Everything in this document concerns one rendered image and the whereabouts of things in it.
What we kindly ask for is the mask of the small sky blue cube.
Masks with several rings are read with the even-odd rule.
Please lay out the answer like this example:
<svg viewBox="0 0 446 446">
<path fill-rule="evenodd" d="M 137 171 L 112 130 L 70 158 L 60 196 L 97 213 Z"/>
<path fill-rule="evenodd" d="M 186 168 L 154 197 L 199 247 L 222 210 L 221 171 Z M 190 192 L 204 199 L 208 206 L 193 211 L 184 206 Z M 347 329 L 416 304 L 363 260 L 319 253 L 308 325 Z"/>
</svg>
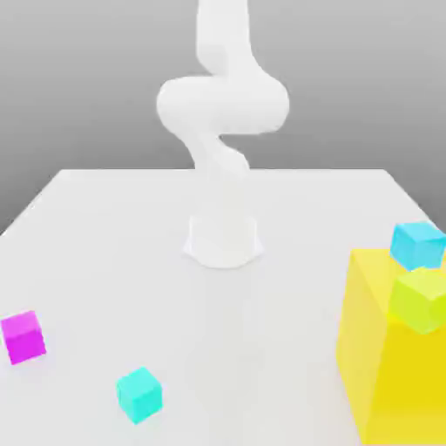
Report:
<svg viewBox="0 0 446 446">
<path fill-rule="evenodd" d="M 407 271 L 419 267 L 440 268 L 446 250 L 446 234 L 428 221 L 395 226 L 390 255 Z"/>
</svg>

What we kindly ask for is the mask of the small turquoise cube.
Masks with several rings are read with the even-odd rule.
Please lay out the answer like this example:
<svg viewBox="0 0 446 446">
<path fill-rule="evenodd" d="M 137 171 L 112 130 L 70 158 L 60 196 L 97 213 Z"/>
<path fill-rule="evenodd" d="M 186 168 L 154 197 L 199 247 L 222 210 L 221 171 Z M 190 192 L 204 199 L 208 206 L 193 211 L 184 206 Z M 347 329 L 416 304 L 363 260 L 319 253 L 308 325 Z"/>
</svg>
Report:
<svg viewBox="0 0 446 446">
<path fill-rule="evenodd" d="M 118 379 L 118 404 L 138 424 L 163 408 L 163 389 L 147 368 L 139 368 Z"/>
</svg>

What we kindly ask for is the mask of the large yellow box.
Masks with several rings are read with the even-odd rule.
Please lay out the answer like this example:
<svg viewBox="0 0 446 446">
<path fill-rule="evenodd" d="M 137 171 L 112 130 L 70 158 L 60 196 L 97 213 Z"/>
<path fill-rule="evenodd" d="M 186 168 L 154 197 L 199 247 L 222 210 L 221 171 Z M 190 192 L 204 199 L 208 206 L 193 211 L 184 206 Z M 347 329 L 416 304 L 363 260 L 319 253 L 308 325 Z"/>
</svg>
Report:
<svg viewBox="0 0 446 446">
<path fill-rule="evenodd" d="M 408 272 L 385 249 L 354 249 L 336 360 L 364 444 L 446 445 L 446 325 L 418 334 L 389 313 Z"/>
</svg>

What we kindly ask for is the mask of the small magenta cube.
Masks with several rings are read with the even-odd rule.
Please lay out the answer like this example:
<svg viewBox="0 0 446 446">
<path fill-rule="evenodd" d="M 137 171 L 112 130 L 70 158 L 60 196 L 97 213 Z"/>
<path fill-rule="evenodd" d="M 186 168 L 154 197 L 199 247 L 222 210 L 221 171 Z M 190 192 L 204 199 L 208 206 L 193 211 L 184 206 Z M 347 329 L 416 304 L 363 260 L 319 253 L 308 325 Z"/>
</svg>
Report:
<svg viewBox="0 0 446 446">
<path fill-rule="evenodd" d="M 46 354 L 42 329 L 34 311 L 2 319 L 0 326 L 12 365 Z"/>
</svg>

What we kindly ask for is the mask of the small lime green cube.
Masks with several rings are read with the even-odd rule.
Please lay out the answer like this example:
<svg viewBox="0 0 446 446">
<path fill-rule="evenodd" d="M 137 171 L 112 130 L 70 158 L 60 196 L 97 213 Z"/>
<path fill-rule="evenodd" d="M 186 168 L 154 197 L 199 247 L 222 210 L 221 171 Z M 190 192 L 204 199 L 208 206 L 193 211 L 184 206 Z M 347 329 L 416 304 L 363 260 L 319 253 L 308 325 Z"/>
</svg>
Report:
<svg viewBox="0 0 446 446">
<path fill-rule="evenodd" d="M 420 335 L 446 325 L 446 273 L 417 268 L 395 280 L 389 313 Z"/>
</svg>

